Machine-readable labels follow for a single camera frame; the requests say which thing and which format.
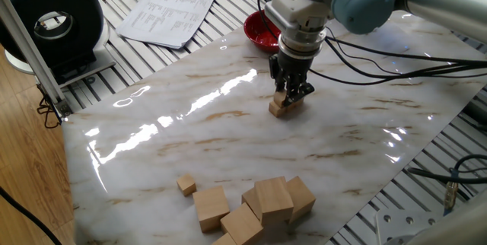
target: red bowl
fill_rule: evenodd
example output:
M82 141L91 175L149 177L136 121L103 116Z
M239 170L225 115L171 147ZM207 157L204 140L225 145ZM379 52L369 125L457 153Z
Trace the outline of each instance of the red bowl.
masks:
M265 15L264 19L272 32L279 37L281 31ZM268 53L277 53L279 51L277 40L267 30L258 11L245 20L243 30L253 44L262 51Z

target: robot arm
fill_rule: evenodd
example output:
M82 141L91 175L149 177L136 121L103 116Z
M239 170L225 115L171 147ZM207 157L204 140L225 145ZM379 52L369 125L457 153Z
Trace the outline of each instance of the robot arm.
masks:
M419 17L487 43L487 0L272 0L266 16L281 30L279 54L270 60L277 91L286 105L313 91L306 74L321 50L324 26L335 18L356 34L383 25L393 11Z

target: metal bracket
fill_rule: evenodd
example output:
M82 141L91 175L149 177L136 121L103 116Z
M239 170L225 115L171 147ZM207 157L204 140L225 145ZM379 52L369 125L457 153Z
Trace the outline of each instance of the metal bracket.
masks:
M442 218L442 215L433 212L380 210L375 217L379 245L406 244Z
M55 106L56 109L59 111L59 113L61 113L62 118L65 118L73 114L73 111L71 110L71 108L69 108L67 100L59 101L58 103L55 104Z

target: wooden cube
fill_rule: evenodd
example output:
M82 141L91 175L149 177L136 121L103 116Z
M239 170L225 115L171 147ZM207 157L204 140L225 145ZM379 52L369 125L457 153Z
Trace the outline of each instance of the wooden cube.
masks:
M257 181L255 189L262 212L259 218L262 225L291 218L294 204L284 177Z
M252 212L255 214L256 217L260 218L262 212L260 211L260 204L259 200L257 199L256 189L252 188L246 191L242 195L242 204L247 203Z
M254 244L264 235L259 219L246 203L222 218L221 228L224 233L230 234L236 245Z
M223 186L193 193L201 232L220 227L220 219L230 212Z
M218 238L212 245L236 245L235 241L231 238L229 233L226 233L223 237Z
M306 187L300 177L295 177L294 179L288 181L288 191L294 204L292 216L288 221L288 223L292 223L296 219L310 212L313 208L314 202L317 199Z
M292 103L288 107L280 107L274 100L269 103L269 112L274 115L276 118L284 116L286 113L291 112L296 107L299 107L304 102L304 98L298 100L295 103Z
M190 174L185 174L177 180L177 185L179 186L181 192L184 196L189 196L196 192L196 183Z
M286 90L275 92L274 93L274 103L277 104L278 107L283 108L287 95L288 95L288 92Z

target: wooden floor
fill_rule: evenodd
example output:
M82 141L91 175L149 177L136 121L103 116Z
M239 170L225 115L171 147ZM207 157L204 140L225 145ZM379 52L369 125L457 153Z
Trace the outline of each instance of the wooden floor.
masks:
M73 210L61 127L44 128L34 77L14 70L0 46L0 186L36 215L62 244L73 242ZM49 122L55 123L54 115ZM0 198L0 244L52 244Z

